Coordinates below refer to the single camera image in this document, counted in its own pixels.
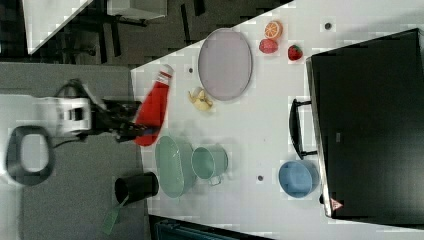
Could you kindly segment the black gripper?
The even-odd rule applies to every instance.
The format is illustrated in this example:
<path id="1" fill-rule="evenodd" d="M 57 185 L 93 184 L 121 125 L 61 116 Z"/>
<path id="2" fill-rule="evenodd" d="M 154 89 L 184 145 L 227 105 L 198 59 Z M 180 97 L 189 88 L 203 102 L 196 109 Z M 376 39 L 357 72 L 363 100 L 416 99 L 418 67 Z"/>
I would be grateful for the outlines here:
<path id="1" fill-rule="evenodd" d="M 134 123 L 139 101 L 104 99 L 103 105 L 90 101 L 91 129 L 89 135 L 112 133 L 117 142 L 131 141 L 140 128 Z"/>

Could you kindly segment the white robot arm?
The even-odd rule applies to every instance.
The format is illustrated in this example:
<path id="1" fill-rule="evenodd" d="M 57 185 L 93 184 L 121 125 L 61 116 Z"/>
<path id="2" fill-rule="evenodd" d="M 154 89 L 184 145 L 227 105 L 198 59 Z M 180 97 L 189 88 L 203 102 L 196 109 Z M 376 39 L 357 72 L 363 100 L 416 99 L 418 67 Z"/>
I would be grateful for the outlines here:
<path id="1" fill-rule="evenodd" d="M 142 130 L 89 98 L 61 98 L 3 94 L 1 105 L 1 180 L 34 186 L 52 174 L 56 162 L 52 139 L 114 133 L 129 141 Z M 36 170 L 24 165 L 23 152 L 31 136 L 44 148 L 46 164 Z"/>

